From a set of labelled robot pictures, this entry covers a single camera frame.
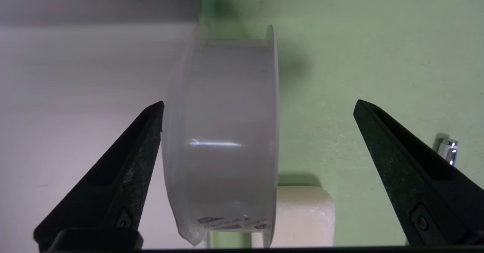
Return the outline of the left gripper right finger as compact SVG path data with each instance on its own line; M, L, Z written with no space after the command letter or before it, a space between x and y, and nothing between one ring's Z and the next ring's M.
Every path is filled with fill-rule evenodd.
M483 189L380 107L360 99L353 116L408 243L482 246Z

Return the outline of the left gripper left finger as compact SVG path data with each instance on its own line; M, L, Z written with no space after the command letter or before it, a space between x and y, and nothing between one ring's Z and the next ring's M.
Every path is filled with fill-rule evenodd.
M145 108L35 228L40 251L139 251L164 103Z

